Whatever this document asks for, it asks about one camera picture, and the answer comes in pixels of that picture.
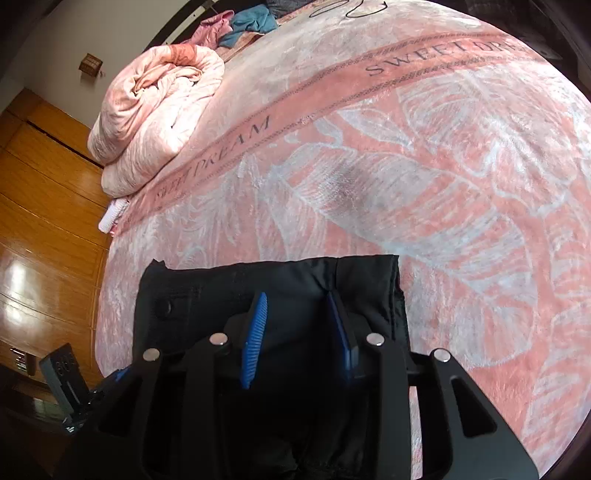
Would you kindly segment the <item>black pants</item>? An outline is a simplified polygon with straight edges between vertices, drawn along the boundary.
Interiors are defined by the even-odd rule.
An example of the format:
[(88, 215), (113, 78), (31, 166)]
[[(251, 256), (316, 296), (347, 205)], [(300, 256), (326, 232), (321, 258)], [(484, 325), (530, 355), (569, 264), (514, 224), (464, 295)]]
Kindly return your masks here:
[[(360, 349), (339, 373), (337, 291)], [(249, 389), (242, 335), (269, 298)], [(144, 271), (129, 371), (91, 408), (59, 479), (406, 479), (409, 353), (393, 255)]]

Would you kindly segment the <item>white pink knitted cloth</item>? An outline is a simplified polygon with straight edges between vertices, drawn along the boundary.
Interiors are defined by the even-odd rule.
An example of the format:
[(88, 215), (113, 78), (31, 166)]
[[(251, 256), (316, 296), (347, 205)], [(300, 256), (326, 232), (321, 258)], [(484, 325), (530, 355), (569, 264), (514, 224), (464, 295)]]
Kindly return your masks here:
[(127, 209), (128, 204), (129, 199), (127, 197), (112, 200), (98, 223), (98, 230), (103, 234), (110, 234), (118, 219)]

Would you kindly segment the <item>wooden wardrobe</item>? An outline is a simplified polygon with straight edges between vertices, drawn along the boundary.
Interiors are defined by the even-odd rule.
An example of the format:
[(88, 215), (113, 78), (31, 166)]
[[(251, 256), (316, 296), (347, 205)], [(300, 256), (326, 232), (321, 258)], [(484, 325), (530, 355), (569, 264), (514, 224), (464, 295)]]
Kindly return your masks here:
[(28, 89), (1, 112), (1, 358), (20, 369), (68, 343), (89, 384), (110, 239), (89, 130)]

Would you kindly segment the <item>pink floral bed blanket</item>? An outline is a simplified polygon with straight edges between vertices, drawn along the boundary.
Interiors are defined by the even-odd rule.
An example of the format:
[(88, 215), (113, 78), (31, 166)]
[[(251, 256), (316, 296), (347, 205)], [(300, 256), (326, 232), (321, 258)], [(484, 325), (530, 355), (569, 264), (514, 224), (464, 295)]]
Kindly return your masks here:
[(400, 257), (414, 350), (451, 351), (547, 472), (590, 409), (590, 103), (432, 2), (305, 12), (228, 62), (119, 222), (98, 367), (130, 362), (152, 260), (375, 253)]

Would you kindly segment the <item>pink folded comforter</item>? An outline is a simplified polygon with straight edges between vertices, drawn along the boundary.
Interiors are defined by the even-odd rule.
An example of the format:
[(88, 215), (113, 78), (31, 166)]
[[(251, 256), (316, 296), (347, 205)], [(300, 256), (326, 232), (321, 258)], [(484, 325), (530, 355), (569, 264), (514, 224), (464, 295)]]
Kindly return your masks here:
[(137, 192), (183, 149), (224, 71), (214, 50), (175, 44), (150, 48), (119, 72), (87, 140), (106, 195)]

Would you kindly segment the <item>pink crumpled garment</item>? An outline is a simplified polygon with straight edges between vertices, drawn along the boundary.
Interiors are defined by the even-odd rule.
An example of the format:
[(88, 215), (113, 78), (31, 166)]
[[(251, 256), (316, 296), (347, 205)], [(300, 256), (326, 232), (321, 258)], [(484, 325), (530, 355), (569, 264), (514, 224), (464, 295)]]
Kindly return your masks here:
[(183, 41), (183, 44), (191, 44), (207, 47), (215, 50), (221, 42), (221, 38), (232, 31), (230, 22), (235, 17), (235, 12), (226, 10), (211, 18), (202, 20), (192, 36)]

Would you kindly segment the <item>blue crumpled cloth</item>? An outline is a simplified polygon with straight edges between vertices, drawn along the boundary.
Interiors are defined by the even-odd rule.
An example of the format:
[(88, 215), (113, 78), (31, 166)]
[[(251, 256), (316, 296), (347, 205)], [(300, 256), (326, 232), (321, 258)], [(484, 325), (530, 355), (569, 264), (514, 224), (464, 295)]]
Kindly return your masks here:
[(278, 27), (276, 18), (264, 4), (236, 13), (229, 21), (229, 26), (230, 31), (218, 41), (220, 47), (233, 48), (245, 32), (267, 34)]

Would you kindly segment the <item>black bed headboard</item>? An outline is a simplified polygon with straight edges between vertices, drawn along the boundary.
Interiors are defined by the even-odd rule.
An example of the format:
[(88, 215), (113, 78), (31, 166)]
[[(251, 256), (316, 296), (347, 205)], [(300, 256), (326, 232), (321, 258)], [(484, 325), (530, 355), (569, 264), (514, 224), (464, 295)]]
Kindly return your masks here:
[(148, 50), (154, 46), (171, 44), (184, 30), (216, 3), (217, 0), (188, 1), (166, 22), (144, 49)]

